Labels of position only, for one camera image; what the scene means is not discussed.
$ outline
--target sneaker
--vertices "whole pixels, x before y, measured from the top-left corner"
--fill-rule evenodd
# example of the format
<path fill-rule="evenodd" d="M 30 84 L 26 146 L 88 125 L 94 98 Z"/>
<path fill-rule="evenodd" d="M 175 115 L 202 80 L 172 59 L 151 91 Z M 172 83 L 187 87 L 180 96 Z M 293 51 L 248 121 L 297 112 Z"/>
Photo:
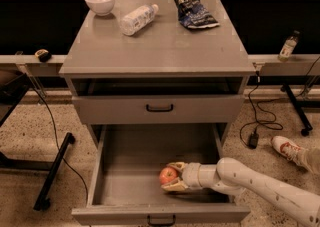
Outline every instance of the sneaker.
<path fill-rule="evenodd" d="M 275 136 L 271 139 L 271 144 L 273 148 L 279 152 L 282 156 L 287 158 L 289 161 L 293 161 L 298 166 L 301 166 L 301 163 L 297 157 L 298 152 L 302 150 L 301 147 L 296 145 L 290 139 L 283 136 Z"/>

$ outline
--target white bowl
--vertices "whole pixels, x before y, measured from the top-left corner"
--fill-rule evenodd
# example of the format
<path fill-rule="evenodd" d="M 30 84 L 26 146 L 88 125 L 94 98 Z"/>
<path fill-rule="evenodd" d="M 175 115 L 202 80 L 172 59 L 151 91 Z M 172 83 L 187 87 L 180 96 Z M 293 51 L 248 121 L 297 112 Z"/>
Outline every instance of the white bowl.
<path fill-rule="evenodd" d="M 85 0 L 85 2 L 97 15 L 105 16 L 113 9 L 115 0 Z"/>

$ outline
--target water bottle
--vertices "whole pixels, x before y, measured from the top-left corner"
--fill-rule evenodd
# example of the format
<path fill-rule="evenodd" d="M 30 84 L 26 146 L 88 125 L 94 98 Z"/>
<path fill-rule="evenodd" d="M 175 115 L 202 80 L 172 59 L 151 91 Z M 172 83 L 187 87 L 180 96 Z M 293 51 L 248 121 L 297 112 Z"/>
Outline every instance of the water bottle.
<path fill-rule="evenodd" d="M 286 62 L 289 59 L 292 51 L 294 50 L 294 48 L 298 44 L 299 35 L 300 35 L 300 32 L 294 31 L 293 34 L 286 39 L 286 42 L 284 43 L 284 45 L 280 51 L 280 54 L 278 56 L 278 59 L 281 62 Z"/>
<path fill-rule="evenodd" d="M 152 22 L 159 7 L 156 4 L 143 5 L 133 12 L 127 14 L 120 21 L 120 29 L 123 34 L 131 36 Z"/>

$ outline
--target drawer handle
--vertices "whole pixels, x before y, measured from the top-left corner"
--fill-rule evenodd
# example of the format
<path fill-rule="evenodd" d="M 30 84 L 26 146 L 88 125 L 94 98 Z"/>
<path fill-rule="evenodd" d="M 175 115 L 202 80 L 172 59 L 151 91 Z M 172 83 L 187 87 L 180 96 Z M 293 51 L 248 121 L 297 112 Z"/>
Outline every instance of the drawer handle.
<path fill-rule="evenodd" d="M 152 107 L 149 104 L 147 104 L 146 110 L 148 112 L 170 112 L 173 111 L 173 104 L 170 104 L 170 106 L 167 108 Z"/>
<path fill-rule="evenodd" d="M 176 223 L 176 216 L 172 216 L 172 221 L 168 223 L 152 223 L 151 222 L 151 216 L 148 215 L 148 225 L 152 227 L 162 227 L 162 226 L 172 226 Z"/>

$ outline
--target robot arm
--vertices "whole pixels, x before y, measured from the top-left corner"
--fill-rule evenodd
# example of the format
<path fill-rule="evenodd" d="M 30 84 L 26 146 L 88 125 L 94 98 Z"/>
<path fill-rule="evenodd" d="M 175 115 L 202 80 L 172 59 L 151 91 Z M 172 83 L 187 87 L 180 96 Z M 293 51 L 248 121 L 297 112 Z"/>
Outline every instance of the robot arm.
<path fill-rule="evenodd" d="M 240 195 L 245 188 L 255 192 L 304 226 L 320 226 L 320 196 L 258 173 L 232 158 L 217 165 L 170 163 L 181 173 L 161 187 L 166 191 L 210 188 L 227 195 Z"/>

